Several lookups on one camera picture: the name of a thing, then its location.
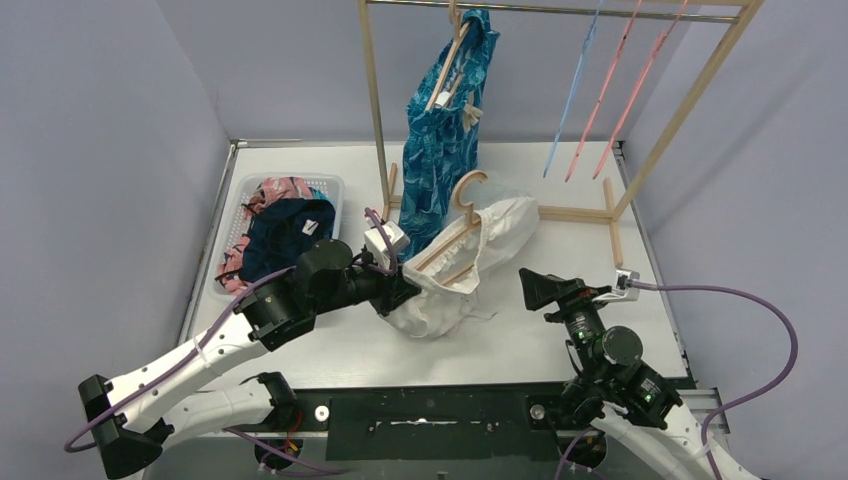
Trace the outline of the light blue hanger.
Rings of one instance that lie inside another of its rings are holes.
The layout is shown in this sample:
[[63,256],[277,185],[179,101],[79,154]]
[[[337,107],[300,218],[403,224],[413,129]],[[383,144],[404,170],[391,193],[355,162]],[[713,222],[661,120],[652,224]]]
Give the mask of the light blue hanger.
[[572,109],[573,102],[574,102],[574,99],[576,98],[577,90],[579,88],[579,85],[580,85],[580,82],[581,82],[581,79],[582,79],[582,76],[583,76],[583,73],[584,73],[586,60],[587,60],[587,57],[589,56],[589,52],[591,50],[591,47],[592,47],[592,44],[593,44],[593,41],[594,41],[594,38],[595,38],[595,35],[596,35],[597,24],[598,24],[598,21],[599,21],[600,12],[604,8],[606,3],[607,3],[606,0],[599,0],[597,2],[594,14],[592,15],[592,20],[590,21],[589,27],[586,30],[586,33],[585,33],[585,36],[584,36],[584,39],[583,39],[583,42],[582,42],[580,54],[578,56],[576,66],[574,68],[572,80],[571,80],[570,85],[569,85],[566,101],[565,101],[565,104],[564,104],[564,107],[563,107],[563,111],[562,111],[562,115],[561,115],[561,118],[560,118],[560,121],[559,121],[559,124],[558,124],[558,128],[557,128],[556,133],[553,137],[553,140],[552,140],[549,152],[548,152],[548,156],[547,156],[547,159],[546,159],[546,162],[545,162],[545,165],[544,165],[544,170],[543,170],[543,174],[542,174],[543,178],[546,178],[548,176],[549,172],[550,172],[551,166],[553,164],[553,161],[554,161],[554,158],[555,158],[555,155],[556,155],[556,150],[557,150],[558,145],[560,143],[562,134],[565,131],[567,121],[568,121],[568,117],[570,115],[570,111]]

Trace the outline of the pink hanger of floral shorts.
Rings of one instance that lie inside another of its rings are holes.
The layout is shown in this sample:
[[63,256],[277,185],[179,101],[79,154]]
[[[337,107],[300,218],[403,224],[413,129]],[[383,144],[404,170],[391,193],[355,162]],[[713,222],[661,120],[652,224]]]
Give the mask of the pink hanger of floral shorts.
[[584,149],[585,143],[589,139],[589,135],[590,135],[590,133],[593,129],[593,126],[595,124],[596,117],[600,112],[601,106],[603,105],[603,102],[604,102],[605,97],[607,95],[607,91],[609,89],[612,78],[613,78],[613,76],[616,72],[618,63],[621,59],[621,56],[623,55],[624,48],[625,48],[627,41],[628,41],[628,36],[629,36],[629,34],[632,30],[632,27],[635,23],[637,15],[640,13],[642,5],[643,5],[642,0],[637,1],[634,4],[632,12],[628,15],[628,20],[624,24],[622,32],[619,35],[618,43],[616,44],[616,48],[614,50],[614,53],[611,56],[611,59],[610,59],[608,68],[606,70],[606,73],[604,75],[604,78],[601,82],[598,83],[597,98],[596,98],[596,100],[593,104],[593,107],[592,107],[590,114],[588,115],[588,117],[586,119],[586,123],[585,123],[584,129],[581,133],[580,139],[578,141],[578,145],[575,149],[572,160],[569,163],[567,173],[566,173],[566,176],[564,178],[565,182],[569,182],[571,180],[572,176],[574,175],[574,172],[577,168],[578,162],[581,158],[582,151]]

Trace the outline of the dark teal patterned shorts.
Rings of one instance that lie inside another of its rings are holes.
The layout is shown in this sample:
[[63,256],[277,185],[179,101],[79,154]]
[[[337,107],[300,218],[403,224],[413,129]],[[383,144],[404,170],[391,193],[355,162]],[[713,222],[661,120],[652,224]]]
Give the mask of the dark teal patterned shorts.
[[478,168],[483,94],[500,33],[492,28],[486,10],[468,10],[462,21],[467,33],[442,84],[449,98],[428,105],[451,44],[444,47],[406,107],[399,225],[409,244],[398,252],[402,262],[410,261],[441,232],[455,185]]

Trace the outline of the wooden hanger rear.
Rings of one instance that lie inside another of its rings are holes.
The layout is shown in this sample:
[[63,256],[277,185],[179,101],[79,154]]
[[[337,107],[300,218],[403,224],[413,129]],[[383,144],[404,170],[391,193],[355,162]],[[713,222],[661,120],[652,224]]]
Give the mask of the wooden hanger rear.
[[463,15],[459,11],[456,0],[450,0],[448,2],[448,10],[449,20],[453,27],[453,37],[433,91],[426,103],[426,111],[431,111],[435,107],[446,107],[454,97],[463,76],[462,73],[457,73],[452,77],[452,82],[448,83],[455,60],[469,32],[470,26],[463,20]]

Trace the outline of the white drawstring shorts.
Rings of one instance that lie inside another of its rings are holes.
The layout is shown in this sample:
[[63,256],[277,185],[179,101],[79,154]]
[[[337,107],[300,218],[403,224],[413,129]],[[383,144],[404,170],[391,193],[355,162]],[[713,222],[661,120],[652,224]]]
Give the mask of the white drawstring shorts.
[[510,261],[539,224],[538,202],[531,196],[506,198],[477,211],[481,226],[450,244],[465,227],[457,218],[421,252],[403,264],[408,280],[422,293],[383,320],[412,338],[436,338],[471,318],[484,318],[477,289],[489,271]]

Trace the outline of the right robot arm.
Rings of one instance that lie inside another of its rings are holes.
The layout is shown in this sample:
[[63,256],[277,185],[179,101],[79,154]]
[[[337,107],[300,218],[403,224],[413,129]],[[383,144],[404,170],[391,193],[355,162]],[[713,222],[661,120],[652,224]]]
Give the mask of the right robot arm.
[[556,305],[544,318],[565,327],[574,349],[576,376],[565,383],[557,408],[568,422],[607,434],[663,479],[752,478],[713,434],[702,432],[706,421],[644,360],[638,334],[604,325],[604,306],[637,299],[638,273],[618,270],[616,281],[602,287],[527,268],[519,278],[526,308]]

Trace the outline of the pink plastic hanger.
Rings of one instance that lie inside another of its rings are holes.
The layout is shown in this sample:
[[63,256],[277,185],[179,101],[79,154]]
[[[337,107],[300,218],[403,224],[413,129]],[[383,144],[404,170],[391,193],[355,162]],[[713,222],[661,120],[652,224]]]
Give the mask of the pink plastic hanger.
[[617,119],[617,123],[615,124],[615,127],[612,130],[610,137],[609,137],[609,139],[606,143],[605,149],[604,149],[603,153],[601,154],[599,161],[598,161],[598,163],[597,163],[597,165],[596,165],[596,167],[593,171],[593,175],[592,175],[593,180],[596,180],[600,176],[600,174],[602,173],[602,170],[603,170],[604,166],[606,165],[606,163],[609,159],[609,156],[612,154],[614,142],[616,141],[618,135],[621,133],[625,122],[627,121],[628,117],[630,116],[630,113],[633,109],[633,106],[634,106],[636,100],[638,99],[638,97],[641,93],[643,85],[646,82],[649,73],[651,72],[653,64],[655,63],[657,57],[659,56],[659,53],[662,50],[664,44],[666,43],[668,37],[673,32],[676,25],[681,21],[681,18],[683,16],[683,14],[686,12],[689,3],[690,3],[689,0],[681,1],[680,4],[679,4],[678,11],[675,13],[673,19],[671,20],[670,25],[665,30],[661,30],[657,34],[657,37],[656,37],[656,39],[655,39],[655,41],[652,45],[652,48],[650,50],[649,56],[648,56],[647,60],[645,61],[644,65],[642,66],[641,70],[640,70],[639,77],[634,82],[634,84],[633,84],[633,86],[630,90],[630,93],[629,93],[628,98],[627,98],[627,103],[622,108],[620,115]]

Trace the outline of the wooden clothes rack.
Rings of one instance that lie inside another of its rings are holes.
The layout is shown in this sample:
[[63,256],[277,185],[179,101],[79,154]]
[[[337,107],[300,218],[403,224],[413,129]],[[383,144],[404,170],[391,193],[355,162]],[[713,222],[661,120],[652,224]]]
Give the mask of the wooden clothes rack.
[[[380,94],[378,90],[378,78],[373,35],[370,23],[369,6],[371,5],[396,5],[415,6],[427,8],[445,8],[448,10],[449,1],[357,1],[360,32],[362,39],[363,57],[370,100],[370,110],[373,123],[373,131],[376,146],[376,159],[380,175],[381,195],[383,201],[382,220],[388,220],[392,210],[399,210],[401,196],[394,195],[396,177],[398,173],[397,163],[391,163],[387,167],[387,156],[385,151],[384,129],[381,118]],[[559,222],[600,224],[609,229],[612,249],[612,259],[615,267],[624,266],[624,255],[620,234],[620,221],[627,208],[635,200],[641,187],[650,177],[655,166],[663,157],[667,148],[671,145],[676,134],[683,126],[686,119],[694,110],[698,101],[707,90],[715,75],[724,64],[725,60],[742,37],[755,15],[758,13],[764,1],[690,1],[689,5],[696,6],[722,6],[737,8],[738,11],[732,16],[715,16],[684,13],[681,21],[693,23],[716,23],[727,24],[726,32],[718,42],[709,59],[693,81],[691,87],[681,100],[671,119],[666,124],[657,141],[648,154],[648,158],[640,167],[635,178],[629,181],[624,194],[614,201],[614,191],[610,179],[603,180],[603,194],[605,200],[604,209],[589,209],[577,207],[539,206],[539,215],[542,220]],[[458,2],[458,8],[482,9],[489,11],[540,13],[569,16],[592,16],[594,10],[577,7],[557,7],[541,5],[518,5],[505,3],[481,3],[481,2]],[[600,16],[628,18],[633,8],[628,10],[602,9]],[[637,18],[652,20],[672,20],[675,14],[659,12],[643,12],[642,8]]]

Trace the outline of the white plastic basket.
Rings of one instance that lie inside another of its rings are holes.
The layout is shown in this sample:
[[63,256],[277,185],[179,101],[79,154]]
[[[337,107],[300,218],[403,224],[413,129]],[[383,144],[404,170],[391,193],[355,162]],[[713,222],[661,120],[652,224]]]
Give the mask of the white plastic basket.
[[245,177],[214,247],[212,290],[229,299],[249,283],[292,266],[315,242],[339,235],[344,182],[335,175]]

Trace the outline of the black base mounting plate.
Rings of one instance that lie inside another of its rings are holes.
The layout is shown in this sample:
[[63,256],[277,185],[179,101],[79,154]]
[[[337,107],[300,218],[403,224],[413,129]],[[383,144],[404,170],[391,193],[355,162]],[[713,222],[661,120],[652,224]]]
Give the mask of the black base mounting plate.
[[578,432],[560,382],[299,389],[245,430],[325,441],[329,461],[552,461]]

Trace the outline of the pink navy floral shorts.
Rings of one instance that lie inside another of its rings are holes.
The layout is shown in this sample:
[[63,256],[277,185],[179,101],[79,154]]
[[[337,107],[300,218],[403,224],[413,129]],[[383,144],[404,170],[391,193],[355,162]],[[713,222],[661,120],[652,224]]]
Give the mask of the pink navy floral shorts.
[[270,205],[289,199],[312,200],[313,195],[307,182],[301,177],[266,177],[260,182],[249,183],[252,190],[239,204],[235,224],[238,236],[226,244],[219,262],[214,281],[229,295],[237,295],[248,283],[240,278],[243,256],[250,239],[247,232],[252,220]]

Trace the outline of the navy blue shorts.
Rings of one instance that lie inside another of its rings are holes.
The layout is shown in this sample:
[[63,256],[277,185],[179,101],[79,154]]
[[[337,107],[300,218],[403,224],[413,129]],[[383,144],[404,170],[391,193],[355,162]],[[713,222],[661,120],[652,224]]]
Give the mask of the navy blue shorts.
[[282,199],[254,217],[240,278],[255,282],[296,264],[319,240],[331,237],[336,210],[324,199]]

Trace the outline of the light blue shark shorts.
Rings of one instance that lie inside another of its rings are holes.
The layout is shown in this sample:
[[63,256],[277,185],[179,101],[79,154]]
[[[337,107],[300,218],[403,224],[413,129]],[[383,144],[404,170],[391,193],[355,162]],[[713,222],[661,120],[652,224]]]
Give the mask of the light blue shark shorts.
[[310,188],[310,191],[311,191],[314,199],[325,200],[325,201],[329,200],[327,195],[324,192],[322,192],[321,190],[318,190],[318,189],[315,189],[315,188]]

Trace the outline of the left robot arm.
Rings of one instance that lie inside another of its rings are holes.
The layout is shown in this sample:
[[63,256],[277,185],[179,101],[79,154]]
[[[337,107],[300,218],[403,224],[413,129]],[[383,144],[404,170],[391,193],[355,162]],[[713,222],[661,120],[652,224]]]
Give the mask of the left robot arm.
[[259,373],[228,390],[205,386],[315,327],[319,315],[368,302],[387,315],[421,291],[403,268],[384,272],[369,252],[321,240],[296,264],[248,287],[213,324],[124,375],[93,375],[78,386],[105,474],[123,479],[182,440],[241,425],[281,427],[296,400],[280,373]]

